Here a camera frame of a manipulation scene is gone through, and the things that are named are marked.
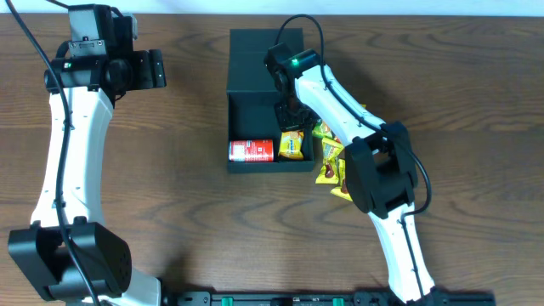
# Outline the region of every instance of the black wire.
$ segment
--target black wire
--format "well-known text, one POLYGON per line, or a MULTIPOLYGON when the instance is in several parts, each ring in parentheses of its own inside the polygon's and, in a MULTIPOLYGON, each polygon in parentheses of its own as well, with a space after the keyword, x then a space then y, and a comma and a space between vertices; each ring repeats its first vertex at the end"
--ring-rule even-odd
POLYGON ((89 291, 89 294, 91 295, 91 298, 93 299, 94 305, 99 306, 100 305, 99 298, 98 298, 98 295, 96 294, 96 291, 94 290, 93 283, 91 282, 87 272, 83 268, 79 260, 79 257, 76 254, 74 243, 68 235, 68 230, 66 229, 66 224, 64 220, 63 211, 62 211, 62 208, 64 206, 64 202, 62 201, 62 186, 63 186, 63 178, 65 173, 66 153, 68 151, 68 141, 70 140, 70 130, 71 130, 71 118, 70 118, 70 108, 68 106, 68 100, 66 99, 65 91, 60 85, 58 77, 54 74, 54 70, 51 64, 49 63, 48 56, 45 54, 45 52, 43 52, 43 49, 42 47, 40 47, 40 44, 37 42, 36 38, 32 35, 28 27, 26 27, 25 22, 20 18, 19 13, 17 13, 17 10, 15 10, 15 7, 11 3, 11 0, 6 0, 6 4, 8 5, 9 10, 11 11, 11 14, 14 16, 15 20, 17 20, 17 23, 19 24, 20 28, 26 34, 28 39, 31 41, 32 45, 34 46, 38 54, 42 57, 43 61, 45 62, 45 65, 48 67, 49 75, 53 78, 54 84, 59 90, 60 99, 62 100, 62 106, 64 108, 65 120, 63 122, 64 133, 62 137, 62 145, 60 147, 59 168, 57 170, 54 205, 57 210, 57 218, 59 219, 59 228, 60 228, 60 234, 62 236, 62 241, 65 243, 65 246, 68 249, 68 253, 70 254, 72 262, 74 263, 80 275, 82 276, 83 281, 85 282, 85 285, 87 286, 87 289, 89 291))
POLYGON ((309 20, 312 20, 315 24, 315 26, 317 27, 317 30, 319 31, 320 33, 320 48, 321 48, 321 59, 320 59, 320 70, 321 70, 321 77, 323 78, 323 82, 325 83, 325 86, 326 86, 326 89, 328 89, 332 96, 346 109, 349 111, 349 113, 354 117, 356 118, 360 124, 364 125, 365 127, 373 130, 374 132, 378 133, 380 136, 382 136, 383 138, 386 138, 386 139, 390 139, 391 141, 394 141, 402 150, 404 150, 409 156, 410 158, 416 163, 417 165, 417 168, 419 169, 419 172, 422 174, 423 176, 423 181, 425 182, 425 188, 427 190, 427 194, 426 194, 426 199, 425 199, 425 202, 423 203, 423 205, 412 211, 412 212, 403 212, 401 215, 400 215, 400 224, 402 225, 402 228, 403 228, 403 231, 405 232, 405 238, 406 238, 406 243, 408 245, 408 251, 410 252, 410 257, 411 257, 411 261, 412 261, 412 265, 413 265, 413 270, 414 270, 414 273, 416 275, 416 280, 417 280, 417 285, 419 287, 419 292, 422 296, 422 298, 425 298, 424 294, 423 294, 423 289, 422 289, 422 282, 421 282, 421 279, 419 277, 419 270, 417 269, 417 264, 416 264, 416 258, 414 256, 414 251, 412 249, 412 246, 411 246, 411 240, 410 240, 410 237, 408 236, 408 229, 406 228, 406 221, 405 221, 405 217, 407 216, 411 216, 411 215, 417 215, 419 213, 423 213, 425 212, 428 207, 430 206, 431 204, 431 200, 433 198, 433 190, 432 190, 432 187, 431 187, 431 180, 430 178, 428 177, 428 173, 427 173, 427 170, 425 170, 425 167, 423 166, 422 162, 419 160, 419 158, 417 158, 416 154, 410 150, 407 146, 405 146, 404 144, 402 144, 402 142, 400 142, 398 139, 395 139, 394 137, 392 137, 392 135, 389 135, 387 132, 383 131, 381 128, 378 128, 378 127, 375 127, 373 125, 371 125, 363 116, 360 116, 359 114, 357 114, 357 112, 355 112, 355 110, 353 110, 339 95, 338 93, 334 90, 334 88, 331 86, 331 82, 328 81, 328 79, 326 78, 326 75, 325 75, 325 43, 324 43, 324 39, 323 39, 323 31, 321 30, 321 26, 319 24, 319 22, 312 16, 308 15, 308 14, 296 14, 296 15, 293 15, 292 17, 288 18, 284 23, 283 25, 281 25, 280 27, 280 30, 278 31, 278 35, 275 39, 275 45, 278 44, 278 42, 280 41, 280 35, 281 33, 283 32, 283 29, 286 27, 286 25, 291 21, 291 20, 294 20, 296 18, 307 18, 309 20))
POLYGON ((65 9, 68 9, 68 8, 70 7, 70 5, 66 5, 66 4, 64 4, 64 3, 60 3, 60 2, 58 2, 58 1, 56 1, 56 0, 45 0, 45 1, 47 1, 47 2, 49 2, 49 3, 52 3, 52 4, 56 4, 56 5, 60 6, 61 8, 65 8, 65 9))

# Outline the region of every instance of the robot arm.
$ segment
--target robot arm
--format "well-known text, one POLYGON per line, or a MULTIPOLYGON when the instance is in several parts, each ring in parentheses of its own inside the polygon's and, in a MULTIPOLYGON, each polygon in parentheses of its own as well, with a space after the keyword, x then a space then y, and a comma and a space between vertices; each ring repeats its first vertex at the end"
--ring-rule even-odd
MULTIPOLYGON (((292 56, 284 43, 269 50, 265 64, 275 78, 276 87, 286 95, 296 96, 301 105, 314 111, 346 147, 346 182, 350 195, 363 212, 368 213, 376 226, 383 253, 388 264, 389 286, 403 302, 417 301, 431 292, 434 281, 429 275, 419 241, 413 216, 401 216, 414 210, 413 188, 417 176, 413 161, 402 156, 403 150, 389 154, 387 165, 376 165, 373 154, 383 151, 392 141, 376 135, 375 130, 360 124, 352 112, 362 116, 377 129, 388 128, 407 139, 407 132, 399 123, 387 126, 385 122, 365 110, 332 75, 328 65, 324 72, 331 87, 351 109, 346 109, 331 93, 323 81, 320 58, 313 50, 292 56)), ((293 107, 276 107, 279 116, 290 116, 293 107)), ((299 118, 300 125, 307 118, 299 118)), ((282 129, 294 129, 293 118, 279 118, 280 125, 290 122, 282 129)))
MULTIPOLYGON (((72 41, 61 45, 50 62, 64 88, 71 116, 65 171, 60 174, 62 217, 100 300, 113 305, 156 306, 162 303, 160 281, 134 269, 127 243, 105 228, 100 183, 105 135, 116 95, 165 87, 166 79, 161 51, 133 51, 136 20, 121 14, 114 17, 114 11, 105 5, 69 7, 72 41), (65 58, 68 49, 71 57, 65 58)), ((82 276, 61 246, 54 198, 65 110, 49 71, 45 83, 51 93, 52 115, 45 181, 31 227, 10 232, 8 251, 44 300, 92 303, 82 276)))

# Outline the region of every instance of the green connector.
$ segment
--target green connector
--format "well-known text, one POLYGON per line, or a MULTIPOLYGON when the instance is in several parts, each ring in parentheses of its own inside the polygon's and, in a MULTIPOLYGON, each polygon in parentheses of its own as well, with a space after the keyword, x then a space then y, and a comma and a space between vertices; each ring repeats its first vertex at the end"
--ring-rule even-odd
POLYGON ((221 306, 233 306, 235 300, 232 297, 223 297, 221 298, 221 306))
POLYGON ((343 306, 343 298, 333 298, 332 306, 343 306))

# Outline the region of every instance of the white backdrop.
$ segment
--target white backdrop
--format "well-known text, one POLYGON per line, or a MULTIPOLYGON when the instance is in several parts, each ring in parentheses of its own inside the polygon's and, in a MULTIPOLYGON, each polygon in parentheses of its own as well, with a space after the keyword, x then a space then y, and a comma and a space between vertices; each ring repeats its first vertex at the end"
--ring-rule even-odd
MULTIPOLYGON (((12 0, 20 12, 63 12, 45 0, 12 0)), ((544 0, 64 0, 101 3, 131 13, 189 14, 431 14, 544 16, 544 0)), ((7 12, 3 0, 0 12, 7 12)))

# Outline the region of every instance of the table surface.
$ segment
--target table surface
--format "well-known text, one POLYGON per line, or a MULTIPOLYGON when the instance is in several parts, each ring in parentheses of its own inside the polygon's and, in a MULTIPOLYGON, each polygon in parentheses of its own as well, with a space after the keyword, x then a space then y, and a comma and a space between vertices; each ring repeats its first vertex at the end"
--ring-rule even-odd
MULTIPOLYGON (((285 16, 137 15, 136 49, 159 48, 168 85, 131 92, 105 144, 102 202, 133 264, 183 290, 351 291, 386 286, 371 220, 313 173, 226 172, 229 30, 285 16)), ((49 56, 66 15, 26 14, 49 56)), ((493 291, 500 305, 544 298, 544 20, 320 17, 326 60, 368 109, 411 131, 433 181, 416 218, 435 282, 493 291)), ((318 47, 307 21, 305 44, 318 47)), ((50 135, 43 62, 0 16, 0 303, 41 303, 6 250, 28 226, 50 135)), ((418 199, 424 188, 418 188, 418 199)))

